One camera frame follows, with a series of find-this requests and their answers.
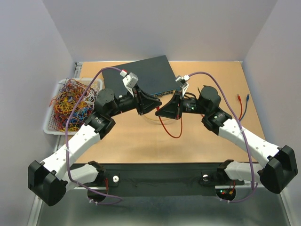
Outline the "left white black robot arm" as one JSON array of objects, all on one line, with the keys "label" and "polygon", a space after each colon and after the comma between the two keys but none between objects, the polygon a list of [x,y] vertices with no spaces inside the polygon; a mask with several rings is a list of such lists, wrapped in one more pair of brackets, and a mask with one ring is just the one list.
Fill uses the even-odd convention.
[{"label": "left white black robot arm", "polygon": [[54,154],[29,165],[28,188],[48,206],[54,206],[76,186],[84,187],[90,182],[95,186],[101,185],[105,174],[99,163],[91,161],[74,170],[70,169],[71,165],[111,131],[115,115],[133,109],[144,115],[161,104],[159,98],[145,93],[138,86],[123,97],[116,97],[111,89],[100,90],[92,114],[78,132]]}]

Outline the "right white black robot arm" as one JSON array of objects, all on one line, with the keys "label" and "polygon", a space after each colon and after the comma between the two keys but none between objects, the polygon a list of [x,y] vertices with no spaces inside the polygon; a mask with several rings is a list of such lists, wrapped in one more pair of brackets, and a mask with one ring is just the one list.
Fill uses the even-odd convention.
[{"label": "right white black robot arm", "polygon": [[221,97],[215,88],[204,86],[199,97],[183,97],[175,92],[172,99],[156,111],[156,116],[179,120],[183,113],[202,114],[201,122],[214,134],[232,142],[256,160],[256,164],[227,160],[216,172],[217,180],[226,184],[231,180],[247,180],[262,184],[270,192],[279,194],[298,174],[294,150],[279,147],[260,138],[223,111]]}]

